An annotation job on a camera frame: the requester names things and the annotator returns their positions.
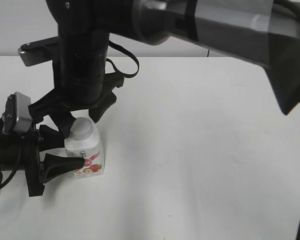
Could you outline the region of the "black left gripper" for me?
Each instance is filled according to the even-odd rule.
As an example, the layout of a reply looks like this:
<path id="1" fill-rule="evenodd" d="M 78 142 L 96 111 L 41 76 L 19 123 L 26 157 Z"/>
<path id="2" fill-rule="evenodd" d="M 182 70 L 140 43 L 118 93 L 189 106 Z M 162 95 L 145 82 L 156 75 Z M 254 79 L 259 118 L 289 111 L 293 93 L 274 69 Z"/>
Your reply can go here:
<path id="1" fill-rule="evenodd" d="M 21 136 L 21 165 L 23 165 L 28 196 L 39 197 L 44 193 L 44 184 L 66 174 L 81 169 L 85 164 L 82 157 L 62 157 L 46 154 L 40 163 L 40 152 L 65 147 L 62 133 L 47 125 L 40 125 L 39 137 L 35 130 Z"/>

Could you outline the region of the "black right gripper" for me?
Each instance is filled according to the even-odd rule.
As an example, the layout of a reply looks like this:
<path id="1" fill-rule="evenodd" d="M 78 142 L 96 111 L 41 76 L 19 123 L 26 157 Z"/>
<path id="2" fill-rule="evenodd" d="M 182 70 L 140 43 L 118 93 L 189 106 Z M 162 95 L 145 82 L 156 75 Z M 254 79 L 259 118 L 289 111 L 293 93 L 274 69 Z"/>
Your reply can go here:
<path id="1" fill-rule="evenodd" d="M 79 100 L 69 102 L 66 93 L 54 88 L 38 101 L 28 106 L 29 114 L 35 124 L 43 121 L 44 116 L 49 115 L 58 131 L 65 139 L 70 136 L 71 127 L 76 118 L 72 111 L 88 110 L 89 117 L 94 123 L 98 123 L 104 113 L 117 101 L 116 95 L 112 92 L 114 88 L 123 86 L 124 77 L 118 73 L 107 73 L 102 83 L 102 91 L 97 99 L 88 104 Z"/>

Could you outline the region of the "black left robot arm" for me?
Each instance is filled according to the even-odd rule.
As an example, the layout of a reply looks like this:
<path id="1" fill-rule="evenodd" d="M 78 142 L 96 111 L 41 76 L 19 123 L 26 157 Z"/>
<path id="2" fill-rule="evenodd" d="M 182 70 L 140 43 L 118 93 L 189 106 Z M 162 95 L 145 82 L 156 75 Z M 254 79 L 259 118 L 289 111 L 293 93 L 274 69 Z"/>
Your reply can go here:
<path id="1" fill-rule="evenodd" d="M 47 182 L 84 166 L 83 157 L 47 153 L 40 159 L 41 152 L 65 146 L 63 135 L 47 125 L 39 129 L 32 125 L 25 133 L 4 134 L 3 128 L 4 122 L 0 120 L 0 193 L 16 172 L 23 171 L 28 195 L 42 196 Z"/>

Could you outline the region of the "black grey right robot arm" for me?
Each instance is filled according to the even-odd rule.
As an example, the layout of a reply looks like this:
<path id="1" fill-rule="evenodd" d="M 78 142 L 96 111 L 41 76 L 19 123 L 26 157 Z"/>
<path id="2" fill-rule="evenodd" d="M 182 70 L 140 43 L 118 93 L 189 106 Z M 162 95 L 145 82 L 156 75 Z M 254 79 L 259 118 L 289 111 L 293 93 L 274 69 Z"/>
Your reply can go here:
<path id="1" fill-rule="evenodd" d="M 53 63 L 54 89 L 29 106 L 35 123 L 89 111 L 98 121 L 116 97 L 105 74 L 116 34 L 147 45 L 169 37 L 262 67 L 287 115 L 300 104 L 300 3 L 290 0 L 48 0 L 58 35 L 34 42 Z"/>

